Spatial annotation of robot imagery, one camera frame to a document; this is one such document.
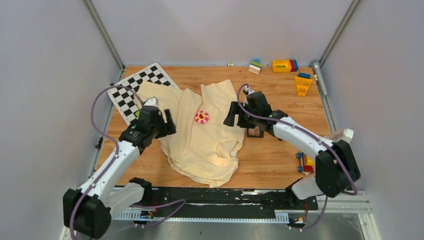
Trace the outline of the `pink flower brooch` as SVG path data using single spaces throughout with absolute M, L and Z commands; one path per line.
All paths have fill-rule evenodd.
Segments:
M 195 122 L 199 124 L 206 124 L 209 121 L 209 119 L 210 119 L 209 113 L 203 110 L 198 111 L 195 114 L 195 118 L 194 118 Z

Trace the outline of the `cream yellow garment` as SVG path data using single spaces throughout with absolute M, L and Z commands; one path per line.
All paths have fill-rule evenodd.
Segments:
M 227 79 L 200 86 L 201 94 L 186 88 L 144 81 L 137 92 L 143 99 L 156 97 L 161 110 L 170 109 L 176 133 L 160 138 L 161 149 L 176 172 L 193 181 L 217 188 L 229 182 L 238 168 L 237 152 L 245 139 L 244 129 L 223 124 L 231 102 L 237 100 Z M 205 124 L 195 122 L 199 111 L 209 114 Z

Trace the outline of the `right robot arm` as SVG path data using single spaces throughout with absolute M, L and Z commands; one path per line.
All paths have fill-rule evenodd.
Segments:
M 262 132 L 286 141 L 310 157 L 315 163 L 314 175 L 301 178 L 286 188 L 286 204 L 298 209 L 307 198 L 325 195 L 334 198 L 348 188 L 358 193 L 355 185 L 361 177 L 350 144 L 343 140 L 321 137 L 304 128 L 281 110 L 272 110 L 260 91 L 249 92 L 244 103 L 230 104 L 224 125 L 244 129 L 258 127 Z

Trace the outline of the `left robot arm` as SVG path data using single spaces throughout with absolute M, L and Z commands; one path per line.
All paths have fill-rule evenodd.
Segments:
M 113 189 L 154 139 L 176 131 L 170 109 L 160 110 L 155 105 L 140 109 L 138 118 L 121 133 L 114 150 L 94 175 L 63 195 L 64 225 L 70 229 L 72 239 L 80 233 L 98 240 L 109 229 L 112 218 L 126 208 L 135 203 L 142 207 L 152 203 L 152 184 L 142 178 L 131 179 L 116 192 Z

